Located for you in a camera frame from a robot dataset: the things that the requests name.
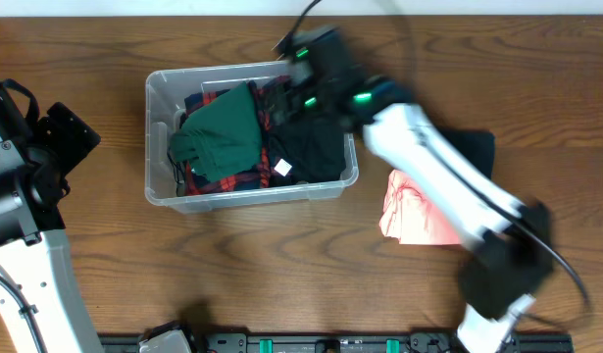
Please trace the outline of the dark navy garment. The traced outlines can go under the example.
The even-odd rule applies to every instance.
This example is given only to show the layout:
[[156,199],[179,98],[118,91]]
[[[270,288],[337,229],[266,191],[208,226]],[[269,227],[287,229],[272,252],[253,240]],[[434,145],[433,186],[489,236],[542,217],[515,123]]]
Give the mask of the dark navy garment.
[[484,130],[441,129],[441,135],[487,178],[492,177],[495,135]]

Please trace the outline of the black garment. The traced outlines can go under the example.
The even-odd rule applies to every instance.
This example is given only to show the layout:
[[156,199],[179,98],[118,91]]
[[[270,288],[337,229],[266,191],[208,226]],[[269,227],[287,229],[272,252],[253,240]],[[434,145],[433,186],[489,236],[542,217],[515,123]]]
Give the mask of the black garment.
[[[273,126],[268,138],[270,187],[336,181],[346,168],[344,133],[329,116],[315,115]],[[274,171],[279,159],[292,166],[287,176]]]

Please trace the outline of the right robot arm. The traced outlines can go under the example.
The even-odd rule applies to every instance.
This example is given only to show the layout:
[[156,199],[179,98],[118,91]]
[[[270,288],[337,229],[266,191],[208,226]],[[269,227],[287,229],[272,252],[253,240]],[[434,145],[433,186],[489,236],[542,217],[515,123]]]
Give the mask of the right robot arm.
[[335,28],[292,29],[275,49],[290,66],[291,107],[359,129],[458,233],[473,257],[459,276],[467,307],[457,338],[467,352],[500,351],[553,270],[556,254],[548,231],[532,224],[534,210],[460,154],[405,86],[367,74]]

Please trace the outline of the pink garment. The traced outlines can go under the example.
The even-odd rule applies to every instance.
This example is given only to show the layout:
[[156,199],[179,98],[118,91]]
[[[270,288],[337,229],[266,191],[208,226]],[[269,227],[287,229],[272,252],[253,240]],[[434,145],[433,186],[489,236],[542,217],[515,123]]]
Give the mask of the pink garment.
[[388,177],[378,226],[404,245],[460,245],[459,234],[420,187],[401,171]]

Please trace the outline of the dark green garment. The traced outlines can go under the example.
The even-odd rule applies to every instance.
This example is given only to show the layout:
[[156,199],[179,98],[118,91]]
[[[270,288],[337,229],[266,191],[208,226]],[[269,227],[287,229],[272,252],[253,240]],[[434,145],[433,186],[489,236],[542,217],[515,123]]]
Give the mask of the dark green garment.
[[184,98],[186,119],[170,140],[175,160],[215,182],[251,169],[261,159],[262,128],[253,87],[241,82]]

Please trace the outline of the clear plastic storage container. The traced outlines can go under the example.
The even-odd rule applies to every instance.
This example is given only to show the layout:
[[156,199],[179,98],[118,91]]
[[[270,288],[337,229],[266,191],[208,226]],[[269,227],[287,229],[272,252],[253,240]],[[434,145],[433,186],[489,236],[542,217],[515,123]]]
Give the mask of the clear plastic storage container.
[[232,88],[253,80],[263,86],[269,80],[289,73],[284,61],[228,66],[160,70],[149,75],[145,83],[145,187],[146,199],[155,206],[169,207],[183,214],[215,209],[339,197],[359,177],[354,136],[346,133],[345,170],[337,181],[233,191],[197,196],[177,195],[174,168],[168,158],[169,141],[185,112],[184,98],[192,93]]

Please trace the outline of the red navy plaid shirt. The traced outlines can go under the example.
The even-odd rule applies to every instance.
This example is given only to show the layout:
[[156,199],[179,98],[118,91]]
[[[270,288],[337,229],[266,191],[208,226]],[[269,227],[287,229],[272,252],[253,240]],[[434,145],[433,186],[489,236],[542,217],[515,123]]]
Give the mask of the red navy plaid shirt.
[[249,170],[222,178],[218,181],[209,181],[192,171],[189,163],[185,162],[184,195],[195,196],[233,191],[245,191],[252,189],[268,188],[272,176],[271,162],[268,157],[268,132],[272,127],[271,115],[264,108],[267,98],[275,93],[277,88],[285,88],[289,84],[288,76],[277,76],[266,83],[262,88],[257,87],[254,80],[247,85],[250,88],[256,107],[256,117],[262,133],[263,147],[258,164]]

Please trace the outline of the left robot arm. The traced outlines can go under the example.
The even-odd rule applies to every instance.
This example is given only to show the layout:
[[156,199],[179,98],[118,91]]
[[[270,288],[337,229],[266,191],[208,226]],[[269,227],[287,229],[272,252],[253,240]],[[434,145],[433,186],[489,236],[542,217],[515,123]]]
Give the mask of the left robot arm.
[[0,81],[0,317],[19,352],[100,352],[59,202],[100,136],[64,104]]

